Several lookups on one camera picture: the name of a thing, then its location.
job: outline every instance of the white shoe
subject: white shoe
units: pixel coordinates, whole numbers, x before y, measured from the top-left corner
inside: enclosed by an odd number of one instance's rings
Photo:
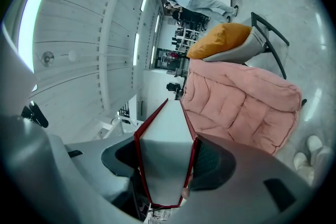
[[[319,150],[321,147],[323,147],[323,144],[322,141],[316,135],[311,135],[307,139],[307,146],[310,151],[310,154],[312,154],[314,151]]]
[[[299,169],[301,166],[309,166],[308,159],[302,152],[298,152],[297,154],[295,154],[293,162],[296,170]]]

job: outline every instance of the office chair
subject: office chair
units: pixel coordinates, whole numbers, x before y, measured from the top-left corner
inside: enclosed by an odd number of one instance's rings
[[[281,70],[282,76],[286,79],[287,76],[280,58],[268,39],[269,31],[273,31],[287,44],[287,46],[289,46],[289,41],[276,28],[274,28],[273,25],[254,12],[251,12],[251,18],[244,21],[243,24],[252,26],[252,30],[242,45],[232,50],[211,55],[203,60],[207,62],[233,62],[244,65],[246,61],[258,54],[271,52]]]
[[[179,85],[178,83],[168,83],[166,86],[167,90],[169,91],[173,91],[174,93],[178,93],[181,90],[181,85]]]

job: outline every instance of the gray floor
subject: gray floor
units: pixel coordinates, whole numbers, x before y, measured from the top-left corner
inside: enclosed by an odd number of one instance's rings
[[[290,42],[287,47],[273,33],[270,40],[285,68],[287,80],[299,86],[308,99],[300,121],[287,144],[277,153],[279,160],[293,168],[296,152],[308,153],[306,138],[317,135],[331,146],[336,134],[336,45],[333,27],[320,0],[233,0],[239,14],[233,22],[242,22],[251,12],[262,14]],[[216,25],[210,21],[208,29]],[[247,62],[281,75],[272,54],[262,54]]]

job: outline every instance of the fluorescent light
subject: fluorescent light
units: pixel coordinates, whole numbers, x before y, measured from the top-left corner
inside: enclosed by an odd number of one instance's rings
[[[134,55],[133,55],[133,65],[137,65],[137,57],[138,57],[138,44],[139,44],[139,34],[136,33],[135,35],[135,43],[134,43]]]
[[[22,60],[33,73],[33,35],[36,16],[41,1],[42,0],[27,0],[19,30],[18,52]]]
[[[153,46],[153,50],[152,50],[152,59],[151,59],[151,65],[153,64],[153,59],[154,59],[154,51],[155,51],[155,46]]]
[[[155,26],[155,32],[158,30],[158,25],[159,25],[159,19],[160,19],[160,16],[158,15],[158,18],[156,19],[156,26]]]
[[[143,0],[143,1],[142,1],[141,9],[140,9],[142,12],[143,12],[143,10],[145,9],[146,1],[147,1],[147,0]]]

